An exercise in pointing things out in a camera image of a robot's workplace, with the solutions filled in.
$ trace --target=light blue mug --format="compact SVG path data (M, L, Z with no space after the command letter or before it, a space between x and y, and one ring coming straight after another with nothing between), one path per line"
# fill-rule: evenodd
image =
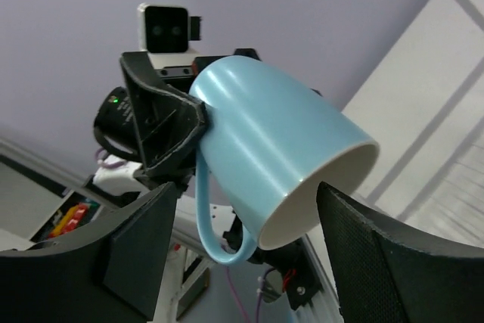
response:
M378 144L321 96L248 57L215 61L190 95L204 101L209 128L197 151L197 227L221 264L273 250L319 223L316 191L325 181L351 194L377 160ZM242 246L225 252L212 230L209 174L242 221Z

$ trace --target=purple cable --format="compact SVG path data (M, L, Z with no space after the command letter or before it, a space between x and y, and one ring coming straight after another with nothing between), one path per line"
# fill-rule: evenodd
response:
M103 148L100 148L96 151L96 154L95 154L96 161L98 162L99 166L102 166L103 168L116 169L128 163L126 160L120 160L119 162L115 162L115 163L105 163L104 160L107 158L108 154L101 156L101 153L103 152L106 153L106 151Z
M261 290L261 292L259 293L259 296L257 297L256 323L259 323L260 306L262 305L262 289L264 288L265 279L267 278L267 275L269 275L269 273L273 272L274 270L275 270L274 268L267 269L265 271L264 275L262 276L262 280L260 282L260 288L259 288Z
M244 320L246 323L251 323L249 315L247 314L247 310L245 310L244 306L242 305L242 302L240 301L240 298L237 294L237 291L235 290L234 283L232 282L232 278L230 276L230 269L228 266L225 267L225 275L227 276L227 281L228 281L228 286L230 287L230 292L235 300L235 303L237 304L237 307L240 310L240 313L244 317Z

